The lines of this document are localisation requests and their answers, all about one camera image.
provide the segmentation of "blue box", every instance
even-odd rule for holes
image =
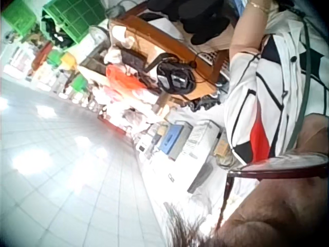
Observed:
[[[165,154],[169,154],[170,150],[175,145],[182,129],[182,125],[171,125],[166,135],[164,136],[159,149]]]

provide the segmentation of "red stripe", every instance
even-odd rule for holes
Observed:
[[[250,142],[252,162],[258,162],[268,158],[270,146],[262,123],[262,109],[259,101],[257,101],[256,120],[250,132]]]

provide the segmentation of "gold bracelet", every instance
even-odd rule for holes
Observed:
[[[252,2],[252,1],[250,1],[250,0],[248,0],[248,3],[249,3],[251,6],[253,6],[253,7],[255,7],[255,8],[258,8],[258,9],[262,10],[265,14],[269,14],[269,12],[270,12],[269,9],[265,9],[265,8],[263,8],[262,6],[260,6],[259,4],[255,4],[254,2]]]

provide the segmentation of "tiled floor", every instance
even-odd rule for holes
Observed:
[[[129,141],[85,109],[5,80],[1,89],[8,246],[165,246]]]

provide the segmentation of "orange bag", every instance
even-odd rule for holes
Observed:
[[[120,68],[115,65],[108,65],[106,67],[106,77],[111,86],[115,88],[117,83],[123,88],[129,90],[146,89],[147,87],[140,82],[135,76],[128,76]]]

